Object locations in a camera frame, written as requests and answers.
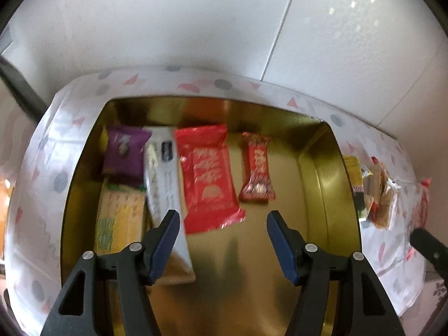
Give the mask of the small red white candy packet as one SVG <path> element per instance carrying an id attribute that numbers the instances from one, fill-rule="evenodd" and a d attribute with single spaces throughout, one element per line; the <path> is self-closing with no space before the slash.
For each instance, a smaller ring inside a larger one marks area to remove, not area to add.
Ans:
<path id="1" fill-rule="evenodd" d="M 418 201 L 412 213 L 414 228 L 424 228 L 428 220 L 431 181 L 427 178 L 417 186 Z"/>

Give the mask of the clear brown pastry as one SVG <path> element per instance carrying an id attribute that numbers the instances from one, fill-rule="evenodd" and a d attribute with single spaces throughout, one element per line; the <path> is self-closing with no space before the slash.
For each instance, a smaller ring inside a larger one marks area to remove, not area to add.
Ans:
<path id="1" fill-rule="evenodd" d="M 372 158 L 370 174 L 363 180 L 368 220 L 376 228 L 391 230 L 396 218 L 401 186 L 389 177 L 384 163 Z"/>

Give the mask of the green Weidan cracker packet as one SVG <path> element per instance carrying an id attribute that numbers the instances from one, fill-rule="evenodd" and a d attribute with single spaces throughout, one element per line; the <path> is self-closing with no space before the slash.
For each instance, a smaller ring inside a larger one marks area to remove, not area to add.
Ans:
<path id="1" fill-rule="evenodd" d="M 96 215 L 96 254 L 119 253 L 142 240 L 146 229 L 145 202 L 145 193 L 140 189 L 103 182 Z"/>

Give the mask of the yellow green snack bag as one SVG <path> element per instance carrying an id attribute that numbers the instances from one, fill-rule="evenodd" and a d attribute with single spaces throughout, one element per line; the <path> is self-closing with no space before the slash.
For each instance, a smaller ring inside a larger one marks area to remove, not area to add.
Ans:
<path id="1" fill-rule="evenodd" d="M 358 220 L 368 219 L 374 198 L 367 192 L 368 178 L 373 174 L 356 156 L 344 155 L 344 163 L 352 186 L 354 207 Z"/>

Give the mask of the red chocolate bar packet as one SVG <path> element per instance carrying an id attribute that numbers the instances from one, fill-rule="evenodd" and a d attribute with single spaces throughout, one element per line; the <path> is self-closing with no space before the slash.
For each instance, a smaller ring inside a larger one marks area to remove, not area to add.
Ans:
<path id="1" fill-rule="evenodd" d="M 270 137 L 260 134 L 244 132 L 241 135 L 245 173 L 239 199 L 243 202 L 269 202 L 276 198 L 267 155 L 270 141 Z"/>

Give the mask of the white milk powder stick pack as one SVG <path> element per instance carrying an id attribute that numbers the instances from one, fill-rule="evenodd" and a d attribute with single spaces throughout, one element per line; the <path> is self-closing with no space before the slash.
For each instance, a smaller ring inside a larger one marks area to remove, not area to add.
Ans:
<path id="1" fill-rule="evenodd" d="M 182 213 L 178 150 L 174 127 L 145 127 L 144 130 L 150 134 L 144 146 L 146 204 L 152 225 L 157 227 L 169 210 Z M 160 282 L 164 285 L 175 285 L 188 284 L 195 280 L 185 227 L 181 222 Z"/>

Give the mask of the large red snack packet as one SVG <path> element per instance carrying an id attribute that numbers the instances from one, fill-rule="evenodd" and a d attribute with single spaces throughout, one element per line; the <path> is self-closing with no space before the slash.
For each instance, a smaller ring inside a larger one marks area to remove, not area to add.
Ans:
<path id="1" fill-rule="evenodd" d="M 188 210 L 187 234 L 226 228 L 245 219 L 233 185 L 227 134 L 224 124 L 175 131 Z"/>

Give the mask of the patterned white tablecloth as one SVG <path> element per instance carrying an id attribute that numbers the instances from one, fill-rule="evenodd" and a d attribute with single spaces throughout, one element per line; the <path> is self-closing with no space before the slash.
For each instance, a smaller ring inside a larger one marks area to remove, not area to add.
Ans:
<path id="1" fill-rule="evenodd" d="M 345 155 L 364 165 L 378 158 L 401 186 L 394 226 L 361 224 L 364 254 L 397 313 L 424 283 L 424 258 L 409 244 L 419 184 L 405 149 L 394 139 L 337 108 L 269 83 L 175 66 L 144 66 L 79 77 L 62 88 L 36 127 L 10 203 L 6 235 L 7 286 L 18 324 L 38 335 L 61 287 L 61 235 L 68 185 L 97 116 L 111 99 L 132 96 L 209 96 L 262 103 L 325 121 Z"/>

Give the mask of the gold metal tin box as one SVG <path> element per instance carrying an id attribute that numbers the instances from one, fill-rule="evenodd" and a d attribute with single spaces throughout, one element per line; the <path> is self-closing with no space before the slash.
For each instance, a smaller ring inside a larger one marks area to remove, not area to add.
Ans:
<path id="1" fill-rule="evenodd" d="M 94 246 L 102 186 L 101 131 L 117 124 L 176 128 L 223 124 L 227 128 L 229 180 L 205 180 L 197 191 L 200 214 L 182 214 L 200 230 L 187 236 L 196 279 L 190 284 L 158 281 L 148 292 L 164 335 L 283 335 L 298 288 L 283 275 L 267 233 L 276 210 L 287 225 L 329 253 L 361 249 L 352 189 L 342 153 L 329 124 L 307 115 L 235 100 L 156 96 L 113 99 L 85 107 L 93 120 L 82 134 L 62 225 L 62 277 Z M 242 135 L 270 138 L 268 168 L 276 197 L 240 202 L 247 173 Z M 240 204 L 245 217 L 225 225 L 219 206 Z"/>

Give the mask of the purple snack packet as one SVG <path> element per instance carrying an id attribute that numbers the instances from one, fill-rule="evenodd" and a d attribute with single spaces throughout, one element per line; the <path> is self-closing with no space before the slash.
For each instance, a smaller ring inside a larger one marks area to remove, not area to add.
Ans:
<path id="1" fill-rule="evenodd" d="M 151 136 L 150 130 L 141 127 L 107 127 L 102 173 L 124 175 L 142 181 L 144 147 Z"/>

